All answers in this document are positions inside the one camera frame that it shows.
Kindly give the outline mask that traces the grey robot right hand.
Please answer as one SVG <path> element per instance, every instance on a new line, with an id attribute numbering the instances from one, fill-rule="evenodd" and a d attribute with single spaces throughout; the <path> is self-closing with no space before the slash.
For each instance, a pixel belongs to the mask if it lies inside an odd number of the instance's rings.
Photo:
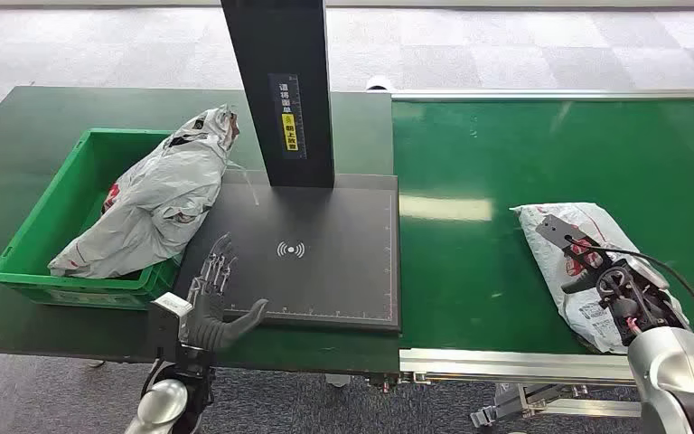
<path id="1" fill-rule="evenodd" d="M 575 279 L 561 284 L 560 288 L 565 294 L 576 294 L 583 290 L 595 288 L 600 298 L 605 298 L 616 294 L 624 281 L 624 268 L 612 266 L 606 269 L 584 270 Z"/>

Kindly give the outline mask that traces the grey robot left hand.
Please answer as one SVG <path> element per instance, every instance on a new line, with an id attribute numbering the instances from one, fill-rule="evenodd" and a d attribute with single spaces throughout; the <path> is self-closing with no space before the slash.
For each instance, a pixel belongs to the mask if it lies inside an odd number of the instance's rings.
<path id="1" fill-rule="evenodd" d="M 267 314 L 269 301 L 258 299 L 249 311 L 230 322 L 223 320 L 225 289 L 237 256 L 228 233 L 212 245 L 199 273 L 192 279 L 187 301 L 192 311 L 184 342 L 218 354 L 258 326 Z"/>

